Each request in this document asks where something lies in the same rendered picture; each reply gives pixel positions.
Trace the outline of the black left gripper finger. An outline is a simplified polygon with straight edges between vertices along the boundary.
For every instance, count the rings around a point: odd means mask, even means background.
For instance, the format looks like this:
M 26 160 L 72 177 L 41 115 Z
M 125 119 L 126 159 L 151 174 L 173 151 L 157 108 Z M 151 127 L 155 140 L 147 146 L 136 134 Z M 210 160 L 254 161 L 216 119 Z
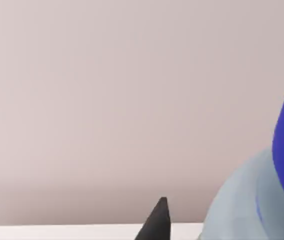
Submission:
M 167 197 L 161 197 L 134 240 L 171 240 L 171 218 Z

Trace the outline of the clear bottle with blue cap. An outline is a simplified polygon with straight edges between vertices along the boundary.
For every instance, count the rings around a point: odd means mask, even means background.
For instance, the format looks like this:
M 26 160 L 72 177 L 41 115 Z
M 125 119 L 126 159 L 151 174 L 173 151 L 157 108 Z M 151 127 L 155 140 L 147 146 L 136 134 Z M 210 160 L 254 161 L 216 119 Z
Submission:
M 220 187 L 197 240 L 284 240 L 284 101 L 271 146 Z

